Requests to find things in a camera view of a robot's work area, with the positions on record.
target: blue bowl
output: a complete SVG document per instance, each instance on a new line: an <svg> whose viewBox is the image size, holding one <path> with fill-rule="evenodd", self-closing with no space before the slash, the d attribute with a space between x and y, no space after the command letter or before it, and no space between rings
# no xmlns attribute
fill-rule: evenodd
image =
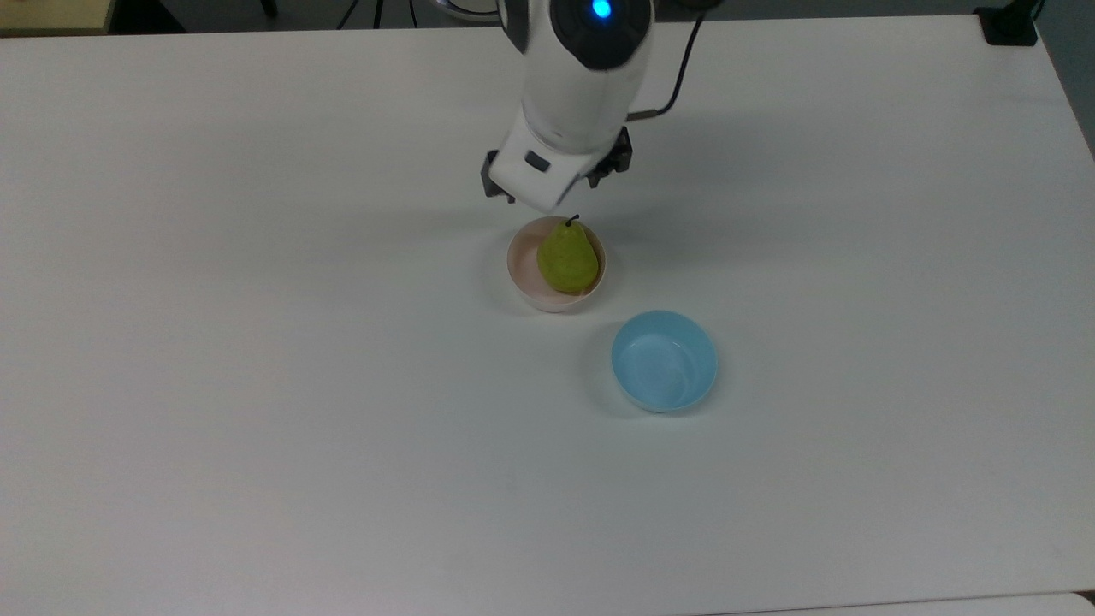
<svg viewBox="0 0 1095 616"><path fill-rule="evenodd" d="M643 313L612 342L612 372L635 405L655 414L688 408L711 392L715 346L695 322L677 313Z"/></svg>

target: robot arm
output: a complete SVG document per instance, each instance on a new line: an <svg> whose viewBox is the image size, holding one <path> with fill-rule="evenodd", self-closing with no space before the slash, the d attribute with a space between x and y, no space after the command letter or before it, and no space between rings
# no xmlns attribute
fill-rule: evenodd
<svg viewBox="0 0 1095 616"><path fill-rule="evenodd" d="M652 0L498 0L507 36L525 54L521 105L483 165L487 196L554 209L583 177L624 171L623 123L650 53Z"/></svg>

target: green pear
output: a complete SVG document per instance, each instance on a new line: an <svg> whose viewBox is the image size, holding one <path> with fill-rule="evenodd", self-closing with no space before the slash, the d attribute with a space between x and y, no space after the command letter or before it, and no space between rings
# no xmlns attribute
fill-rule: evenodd
<svg viewBox="0 0 1095 616"><path fill-rule="evenodd" d="M537 248L537 265L551 287L578 292L593 283L601 265L577 216L560 222Z"/></svg>

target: floor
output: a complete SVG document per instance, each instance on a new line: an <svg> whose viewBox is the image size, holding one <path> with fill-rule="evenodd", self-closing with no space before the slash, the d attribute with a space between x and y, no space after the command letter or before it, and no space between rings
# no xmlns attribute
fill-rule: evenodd
<svg viewBox="0 0 1095 616"><path fill-rule="evenodd" d="M346 28L370 28L381 3L380 27L475 27L448 16L431 0L277 0L279 14L267 18L260 0L161 0L187 32L262 30L333 30L346 18ZM660 0L659 19L679 18ZM860 15L924 15L970 13L978 5L1004 0L724 0L708 19L753 20ZM1095 0L1047 0L1038 19L1053 65L1072 103L1087 146L1095 152Z"/></svg>

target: bowl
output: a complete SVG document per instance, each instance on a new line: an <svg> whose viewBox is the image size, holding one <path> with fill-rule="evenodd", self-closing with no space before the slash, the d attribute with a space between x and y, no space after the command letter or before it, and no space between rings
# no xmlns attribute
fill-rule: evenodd
<svg viewBox="0 0 1095 616"><path fill-rule="evenodd" d="M600 264L592 283L578 292L562 292L553 289L540 274L540 266L537 265L537 249L552 229L566 220L562 216L546 216L529 222L521 226L514 239L509 241L509 251L506 254L509 278L514 280L517 290L535 310L544 313L574 311L581 302L589 299L589 295L600 286L601 279L604 278L604 246L601 245L597 233L585 224L583 228L586 230L586 237L593 246L593 253L597 254L597 261Z"/></svg>
<svg viewBox="0 0 1095 616"><path fill-rule="evenodd" d="M703 328L677 313L655 311L629 321L612 342L612 373L636 406L680 411L715 384L718 355Z"/></svg>

